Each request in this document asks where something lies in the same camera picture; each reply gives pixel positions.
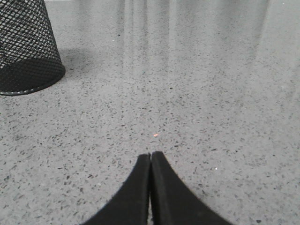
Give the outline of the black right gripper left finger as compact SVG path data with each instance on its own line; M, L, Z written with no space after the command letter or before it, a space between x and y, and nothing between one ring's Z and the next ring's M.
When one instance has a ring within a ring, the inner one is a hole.
M150 155L141 154L118 192L86 225L146 225L150 193Z

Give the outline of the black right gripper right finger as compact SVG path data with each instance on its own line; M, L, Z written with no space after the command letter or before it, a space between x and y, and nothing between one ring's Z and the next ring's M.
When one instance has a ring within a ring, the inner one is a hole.
M162 152L152 153L151 206L155 225L229 225L183 183Z

